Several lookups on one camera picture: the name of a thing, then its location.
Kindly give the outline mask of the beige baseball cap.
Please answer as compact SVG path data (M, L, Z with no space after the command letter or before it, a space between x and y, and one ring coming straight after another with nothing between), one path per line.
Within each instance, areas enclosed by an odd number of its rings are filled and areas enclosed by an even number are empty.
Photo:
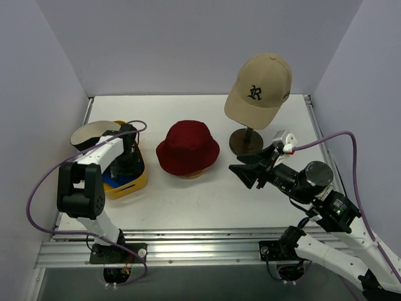
M291 93L293 74L276 53L261 53L239 70L224 106L225 115L246 127L265 129Z

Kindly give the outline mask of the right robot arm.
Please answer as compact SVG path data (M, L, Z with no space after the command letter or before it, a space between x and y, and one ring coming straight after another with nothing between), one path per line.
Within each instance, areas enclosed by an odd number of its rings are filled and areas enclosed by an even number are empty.
M362 212L342 193L333 189L333 172L321 161L312 161L301 171L281 163L284 156L271 145L258 154L240 155L233 172L248 188L270 184L312 221L341 240L353 255L330 247L303 229L289 226L278 240L278 251L287 259L299 258L319 264L348 280L367 300L400 300L400 258L368 234Z

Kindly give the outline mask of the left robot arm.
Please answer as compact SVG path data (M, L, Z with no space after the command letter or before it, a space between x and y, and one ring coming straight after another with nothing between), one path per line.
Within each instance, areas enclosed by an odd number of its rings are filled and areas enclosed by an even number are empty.
M137 192L147 184L139 133L131 123L115 124L80 144L80 157L59 167L57 208L94 238L89 247L91 264L130 265L146 259L147 247L127 243L105 212L107 199Z

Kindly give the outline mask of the dark red hat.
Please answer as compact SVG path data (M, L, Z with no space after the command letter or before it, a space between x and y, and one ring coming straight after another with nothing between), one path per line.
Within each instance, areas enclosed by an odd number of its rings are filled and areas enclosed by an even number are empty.
M156 147L161 168L174 176L188 176L211 167L220 147L209 128L197 120L176 122Z

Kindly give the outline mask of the black hat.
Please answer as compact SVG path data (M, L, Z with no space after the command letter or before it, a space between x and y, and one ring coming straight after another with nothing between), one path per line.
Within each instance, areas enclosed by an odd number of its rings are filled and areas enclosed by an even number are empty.
M70 144L78 151L93 147L108 130L116 131L120 124L108 120L90 122L77 129L70 137Z

